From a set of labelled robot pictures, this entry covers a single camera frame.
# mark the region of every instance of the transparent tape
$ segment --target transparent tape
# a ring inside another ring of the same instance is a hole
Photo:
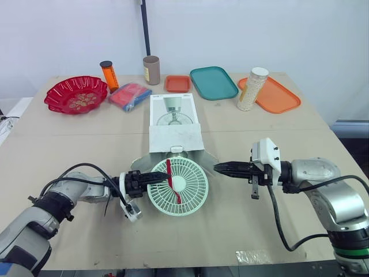
[[[272,258],[267,250],[236,251],[239,265],[272,264]]]

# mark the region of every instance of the small orange tray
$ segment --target small orange tray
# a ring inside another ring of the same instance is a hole
[[[247,78],[239,80],[238,87],[243,90],[246,82]],[[301,100],[276,80],[268,77],[258,94],[256,103],[270,113],[281,114],[299,107]]]
[[[168,92],[188,92],[191,88],[189,76],[168,75],[165,80],[165,89]]]

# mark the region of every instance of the table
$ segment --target table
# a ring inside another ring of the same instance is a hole
[[[243,74],[231,77],[238,81]],[[355,174],[368,181],[291,79],[285,73],[273,73],[272,77],[299,95],[301,107],[281,115],[269,114],[258,106],[242,112],[235,107],[234,99],[210,102],[193,91],[205,149],[222,162],[246,161],[252,143],[270,137],[280,147],[284,160],[320,156],[336,163],[342,175]],[[64,78],[53,78],[40,90],[0,147],[0,155],[7,157],[0,167],[0,230],[30,206],[29,195],[37,196],[44,184],[66,168],[91,162],[117,176],[128,171],[134,159],[148,153],[148,101],[128,114],[108,103],[86,115],[49,112],[42,103],[45,93]],[[143,84],[141,76],[118,79],[120,84]],[[164,93],[163,81],[164,76],[152,87],[154,93]],[[234,118],[234,122],[225,124],[229,122],[225,117]],[[82,171],[97,175],[90,169]],[[222,175],[208,178],[209,195],[204,206],[183,218],[160,213],[146,196],[137,201],[144,217],[136,223],[125,219],[118,199],[112,201],[106,217],[104,203],[78,203],[72,210],[75,219],[63,222],[51,240],[53,253],[44,269],[238,265],[236,251],[245,252],[248,264],[334,258],[326,238],[312,240],[293,253],[283,248],[266,189],[259,190],[260,200],[251,200],[251,187],[243,180]],[[364,189],[355,181],[349,184],[369,207]],[[286,195],[277,189],[276,197],[290,244],[324,232],[304,195]]]

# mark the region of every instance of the white wall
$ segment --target white wall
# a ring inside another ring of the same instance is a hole
[[[146,0],[162,73],[219,65],[287,72],[328,123],[369,106],[368,0]],[[0,98],[33,95],[53,75],[142,74],[137,0],[0,2]]]

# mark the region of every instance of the black cable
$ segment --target black cable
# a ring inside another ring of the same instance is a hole
[[[4,117],[1,117],[1,118],[0,118],[0,120],[6,120],[6,119],[8,119],[8,118],[18,118],[18,119],[19,119],[20,117],[5,117],[5,116],[4,116]]]
[[[364,182],[363,179],[361,179],[360,177],[355,176],[355,175],[346,175],[346,176],[337,177],[335,179],[331,179],[331,180],[322,182],[322,183],[317,184],[317,185],[308,186],[306,188],[300,189],[300,192],[306,192],[308,190],[317,189],[317,188],[320,188],[321,186],[326,186],[326,185],[329,185],[329,184],[332,184],[332,183],[335,183],[335,182],[338,182],[338,181],[342,181],[342,180],[345,180],[345,179],[358,180],[364,186],[365,190],[367,191],[367,193],[369,195],[369,186]]]
[[[101,168],[99,168],[98,166],[95,166],[92,163],[79,163],[76,164],[70,168],[68,168],[66,171],[63,172],[62,175],[60,175],[60,178],[63,177],[64,175],[66,175],[68,172],[72,171],[73,169],[76,169],[77,167],[81,167],[81,166],[89,166],[92,167],[93,169],[96,169],[103,177],[105,177],[105,179],[110,183],[110,185],[114,188],[114,190],[116,191],[116,193],[118,194],[120,200],[122,201],[123,205],[126,206],[126,208],[128,209],[128,211],[130,211],[131,209],[131,205],[129,205],[125,198],[123,197],[122,192],[119,190],[119,188],[116,186],[115,182],[110,178],[110,176],[108,174],[106,174]]]
[[[280,238],[282,240],[282,243],[283,243],[284,247],[288,251],[292,252],[292,251],[296,250],[301,244],[303,244],[304,242],[306,242],[306,241],[308,241],[310,239],[328,237],[327,234],[309,235],[306,238],[303,238],[300,241],[298,241],[292,247],[289,247],[288,242],[287,242],[287,240],[286,240],[286,238],[284,237],[284,234],[283,234],[283,230],[282,230],[282,226],[281,226],[281,220],[279,218],[279,211],[278,211],[278,205],[277,205],[276,196],[274,195],[272,186],[271,185],[267,185],[267,187],[268,187],[268,191],[269,191],[269,194],[270,194],[270,199],[272,200],[272,204],[273,204],[274,218],[276,220],[276,225],[277,225],[278,233],[279,233],[279,236],[280,236]]]
[[[47,183],[44,188],[41,190],[40,193],[40,198],[44,196],[46,190],[54,183],[60,182],[60,181],[77,181],[77,182],[82,182],[82,183],[88,183],[88,184],[93,184],[93,185],[103,185],[103,183],[100,182],[93,182],[93,181],[89,181],[89,180],[85,180],[85,179],[79,179],[79,178],[73,178],[73,177],[64,177],[64,178],[57,178],[54,179],[52,181],[50,181],[49,183]]]

